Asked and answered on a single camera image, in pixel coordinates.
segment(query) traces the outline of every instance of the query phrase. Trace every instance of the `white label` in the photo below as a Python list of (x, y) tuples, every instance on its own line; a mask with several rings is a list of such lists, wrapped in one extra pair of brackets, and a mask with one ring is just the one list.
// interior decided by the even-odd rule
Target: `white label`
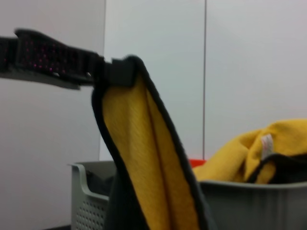
[(272, 155), (273, 152), (273, 138), (271, 134), (267, 134), (261, 137), (262, 142), (262, 156), (261, 159), (265, 159), (268, 156)]

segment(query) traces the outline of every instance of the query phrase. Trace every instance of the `red object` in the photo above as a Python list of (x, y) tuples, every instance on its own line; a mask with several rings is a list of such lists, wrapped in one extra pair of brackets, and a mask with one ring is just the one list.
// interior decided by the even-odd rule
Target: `red object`
[(189, 161), (192, 168), (203, 165), (206, 162), (206, 160), (196, 160), (196, 159), (190, 159)]

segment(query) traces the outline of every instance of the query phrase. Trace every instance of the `perforated panel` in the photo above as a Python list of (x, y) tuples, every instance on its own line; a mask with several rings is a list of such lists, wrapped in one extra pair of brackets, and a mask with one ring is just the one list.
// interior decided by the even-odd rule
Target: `perforated panel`
[(102, 230), (105, 220), (105, 208), (90, 200), (79, 207), (76, 217), (76, 230)]

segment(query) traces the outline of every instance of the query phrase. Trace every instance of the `gray plastic bin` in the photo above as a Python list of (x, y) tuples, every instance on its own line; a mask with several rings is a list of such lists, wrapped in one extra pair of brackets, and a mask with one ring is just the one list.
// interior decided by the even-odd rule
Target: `gray plastic bin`
[(116, 168), (112, 161), (72, 165), (71, 230), (102, 230), (108, 197), (89, 190), (85, 170), (106, 179), (115, 174)]
[(307, 182), (205, 181), (201, 189), (218, 230), (307, 230)]

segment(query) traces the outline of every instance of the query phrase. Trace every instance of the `yellow cloth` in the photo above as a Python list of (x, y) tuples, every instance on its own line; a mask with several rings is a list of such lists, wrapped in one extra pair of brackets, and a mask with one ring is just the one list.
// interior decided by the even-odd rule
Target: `yellow cloth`
[(200, 229), (170, 131), (142, 76), (132, 88), (109, 88), (102, 105), (150, 230)]
[[(197, 180), (246, 182), (260, 164), (261, 138), (266, 135), (272, 136), (273, 152), (286, 156), (307, 153), (307, 119), (278, 121), (226, 143), (203, 166), (193, 169)], [(267, 184), (275, 171), (272, 162), (265, 164), (256, 183)]]

